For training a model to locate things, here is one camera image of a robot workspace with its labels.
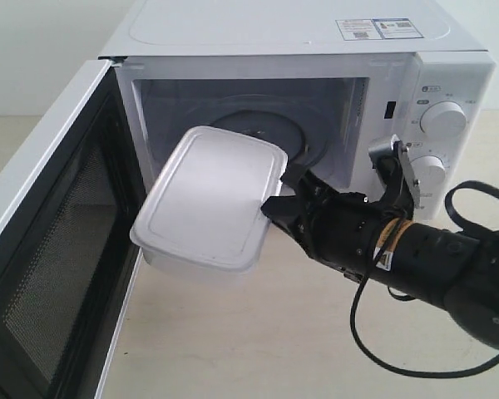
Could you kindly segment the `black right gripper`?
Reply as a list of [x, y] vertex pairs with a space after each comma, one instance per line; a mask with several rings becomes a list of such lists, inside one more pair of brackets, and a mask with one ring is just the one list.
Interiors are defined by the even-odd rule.
[[281, 176], [291, 196], [270, 196], [261, 211], [312, 259], [358, 283], [373, 257], [378, 234], [399, 210], [369, 202], [357, 192], [339, 193], [315, 177], [307, 165], [290, 164]]

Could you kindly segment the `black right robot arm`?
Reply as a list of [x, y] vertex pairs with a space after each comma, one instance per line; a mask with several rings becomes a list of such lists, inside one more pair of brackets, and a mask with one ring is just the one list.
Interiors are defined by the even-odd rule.
[[364, 275], [446, 311], [478, 341], [499, 349], [499, 230], [464, 224], [453, 233], [413, 220], [413, 197], [395, 158], [378, 162], [383, 197], [340, 193], [295, 165], [291, 196], [263, 214], [313, 260], [353, 281]]

